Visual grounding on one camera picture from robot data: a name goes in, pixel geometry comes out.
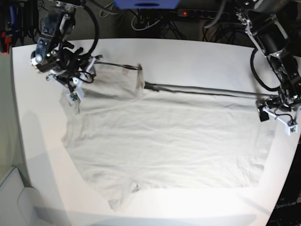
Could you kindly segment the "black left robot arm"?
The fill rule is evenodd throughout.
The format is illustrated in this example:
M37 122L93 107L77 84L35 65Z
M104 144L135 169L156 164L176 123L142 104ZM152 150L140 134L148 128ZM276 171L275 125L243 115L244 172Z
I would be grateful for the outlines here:
M277 18L277 13L288 4L286 0L237 0L236 15L245 27L245 32L255 48L250 58L250 67L257 82L269 92L277 95L256 102L261 121L270 116L280 117L296 112L301 105L301 76L298 64L288 50L289 36ZM254 68L256 52L267 59L279 86L268 87Z

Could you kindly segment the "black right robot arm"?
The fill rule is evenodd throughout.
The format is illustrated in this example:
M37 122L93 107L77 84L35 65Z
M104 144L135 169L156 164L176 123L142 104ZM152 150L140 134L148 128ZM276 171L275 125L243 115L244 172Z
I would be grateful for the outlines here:
M78 8L88 13L95 30L93 44L85 54L81 48L72 52L74 45L67 41L75 27ZM36 49L31 54L31 65L41 73L71 72L75 65L81 65L91 57L98 44L99 33L98 21L85 0L55 0L43 19Z

